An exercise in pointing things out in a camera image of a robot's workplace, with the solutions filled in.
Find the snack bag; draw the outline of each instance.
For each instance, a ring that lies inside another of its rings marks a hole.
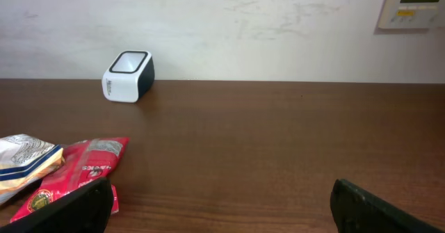
[[[63,163],[63,148],[28,135],[0,138],[0,204]]]
[[[23,204],[11,218],[11,222],[53,202],[75,189],[105,177],[118,164],[125,151],[128,138],[85,140],[65,148],[65,165],[46,176],[40,188]],[[111,213],[119,211],[118,198],[112,186],[114,203]]]

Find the yellow label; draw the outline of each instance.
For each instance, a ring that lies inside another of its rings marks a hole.
[[[412,17],[415,14],[414,10],[399,10],[397,15],[399,17]]]

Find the brown wooden surface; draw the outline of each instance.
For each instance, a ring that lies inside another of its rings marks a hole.
[[[131,137],[107,232],[336,232],[336,178],[445,230],[444,85],[156,81],[120,104],[99,81],[0,80],[0,100],[2,137]]]

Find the red package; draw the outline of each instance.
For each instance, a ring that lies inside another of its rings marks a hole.
[[[11,218],[11,222],[29,215],[35,210],[99,178],[105,177],[118,164],[125,151],[128,138],[85,140],[63,150],[65,165],[43,178],[40,188]],[[111,213],[119,211],[118,197],[112,186],[114,203]]]

